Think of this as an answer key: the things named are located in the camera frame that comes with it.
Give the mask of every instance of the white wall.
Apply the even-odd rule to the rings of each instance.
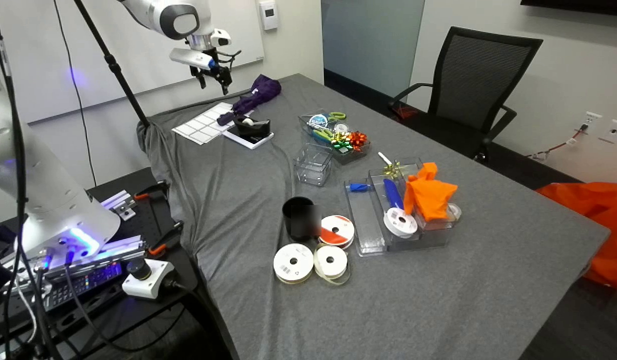
[[[262,32],[265,60],[233,69],[233,84],[229,91],[237,92],[251,87],[260,74],[283,78],[301,73],[316,82],[324,82],[320,2],[277,0],[277,7],[279,28],[272,32]],[[307,53],[314,55],[304,57]],[[130,73],[133,69],[124,68],[123,71]],[[150,116],[222,96],[214,80],[208,79],[206,84],[206,89],[202,90],[196,79],[187,80],[142,93],[137,98],[144,112]],[[89,107],[84,116],[98,183],[109,182],[149,166],[146,155],[138,146],[135,135],[138,118],[128,101],[121,99]],[[93,186],[79,112],[37,121],[31,127],[80,184],[85,188]],[[0,219],[6,220],[15,214],[15,201],[0,190]]]
[[[451,26],[544,39],[505,103],[518,112],[496,142],[523,155],[547,150],[573,136],[586,111],[604,119],[578,144],[545,162],[584,182],[617,182],[617,144],[597,139],[617,119],[617,16],[519,5],[519,0],[427,0],[411,84],[431,82]],[[428,107],[422,89],[408,102]]]
[[[409,87],[425,0],[322,0],[324,68],[384,94]]]

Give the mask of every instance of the orange bag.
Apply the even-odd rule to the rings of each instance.
[[[408,177],[406,193],[404,194],[404,211],[407,214],[411,214],[417,204],[427,222],[448,218],[446,208],[458,187],[435,180],[436,175],[437,165],[435,162],[426,162],[417,176]]]
[[[617,289],[617,184],[550,184],[537,192],[610,229],[584,276]]]

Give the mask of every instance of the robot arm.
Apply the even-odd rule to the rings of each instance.
[[[143,27],[169,39],[182,40],[190,49],[174,48],[170,58],[190,66],[201,88],[206,87],[204,76],[210,76],[222,86],[224,95],[233,82],[231,70],[220,66],[217,47],[231,44],[228,32],[215,29],[211,23],[208,0],[119,0],[130,16]]]

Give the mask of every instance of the floor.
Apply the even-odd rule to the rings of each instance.
[[[390,96],[324,70],[324,84],[389,118]],[[444,144],[444,139],[434,139]],[[539,189],[550,183],[579,182],[508,148],[493,144],[486,165],[515,182]],[[585,278],[574,283],[520,360],[617,360],[617,290]]]

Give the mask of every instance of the table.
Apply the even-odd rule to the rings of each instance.
[[[145,168],[105,184],[101,184],[100,186],[94,187],[89,192],[98,201],[103,201],[121,190],[126,190],[128,193],[134,194],[135,192],[155,184],[155,182],[155,178],[151,175],[151,170]],[[139,221],[142,221],[144,226],[134,226],[133,229],[129,230],[128,224],[123,221],[116,237],[121,237],[123,239],[125,237],[140,235],[134,232],[135,229],[140,228],[142,229],[142,238],[147,244],[154,244],[159,239],[159,232],[165,233],[167,229],[173,226],[174,221],[171,219],[169,207],[162,196],[153,197],[153,209],[155,210],[155,218],[153,214],[151,214],[148,205],[145,203],[138,203],[138,207],[135,208],[137,215],[130,219],[129,222],[135,221],[135,225],[137,225]],[[8,221],[7,224],[15,225],[13,220]],[[114,301],[111,305],[107,306],[105,312],[95,317],[93,319],[94,323],[109,339],[117,339],[150,319],[157,317],[166,310],[181,304],[206,330],[210,330],[208,334],[210,335],[211,344],[216,345],[216,347],[208,351],[213,351],[218,358],[229,357],[230,355],[228,354],[227,347],[224,345],[220,330],[218,329],[217,320],[214,318],[215,315],[212,312],[212,308],[215,306],[208,300],[208,295],[200,282],[199,273],[196,271],[195,265],[192,264],[186,251],[180,246],[177,246],[169,250],[167,255],[161,260],[171,262],[178,272],[178,282],[185,285],[188,289],[196,290],[199,294],[199,298],[185,291],[163,293],[162,296],[158,298],[158,301],[132,298],[124,295],[123,299]],[[51,313],[50,317],[53,321],[61,323],[63,319],[73,314],[77,319],[80,319],[81,316],[78,310],[71,313]],[[80,350],[82,357],[85,358],[106,346],[86,324],[77,332],[72,333],[69,338],[78,350]],[[153,337],[149,336],[146,338],[144,344],[152,340]],[[14,349],[13,346],[16,346],[15,342],[12,342],[12,349]],[[57,347],[64,359],[70,359],[75,356],[73,351],[71,351],[64,342],[60,342]]]
[[[608,229],[304,76],[280,81],[281,95],[252,115],[275,133],[256,150],[222,137],[199,146],[171,131],[209,105],[153,116],[141,136],[156,178],[173,184],[173,214],[188,224],[182,244],[240,358],[519,358]],[[317,276],[275,278],[272,259],[290,242],[284,201],[307,196],[324,215],[347,215],[343,182],[383,166],[371,154],[335,166],[324,187],[297,184],[297,116],[316,109],[345,112],[373,151],[436,162],[438,178],[459,186],[462,220],[435,233],[446,248],[362,258],[352,246],[352,277],[336,288]]]

